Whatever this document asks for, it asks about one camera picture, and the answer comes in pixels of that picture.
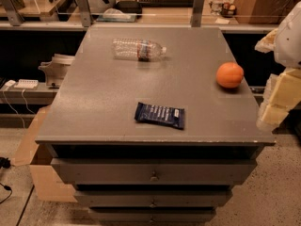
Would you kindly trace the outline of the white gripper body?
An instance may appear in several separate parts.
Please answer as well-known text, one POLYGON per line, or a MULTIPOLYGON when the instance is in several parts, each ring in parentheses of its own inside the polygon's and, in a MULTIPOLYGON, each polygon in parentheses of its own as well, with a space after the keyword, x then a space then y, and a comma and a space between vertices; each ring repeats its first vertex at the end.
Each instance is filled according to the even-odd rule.
POLYGON ((275 37, 275 61, 287 68, 301 68, 301 2, 280 23, 275 37))

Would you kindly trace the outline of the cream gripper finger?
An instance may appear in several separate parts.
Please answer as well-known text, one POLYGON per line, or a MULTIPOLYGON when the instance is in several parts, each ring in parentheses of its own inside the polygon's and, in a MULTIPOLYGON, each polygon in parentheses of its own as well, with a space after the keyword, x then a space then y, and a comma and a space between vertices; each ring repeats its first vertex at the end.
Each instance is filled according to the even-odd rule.
POLYGON ((301 102, 301 70, 286 68, 280 75, 271 74, 266 82, 257 127, 273 131, 301 102))
POLYGON ((259 40, 255 45, 255 50, 261 53, 269 53, 275 49, 275 38, 277 28, 269 32, 265 37, 259 40))

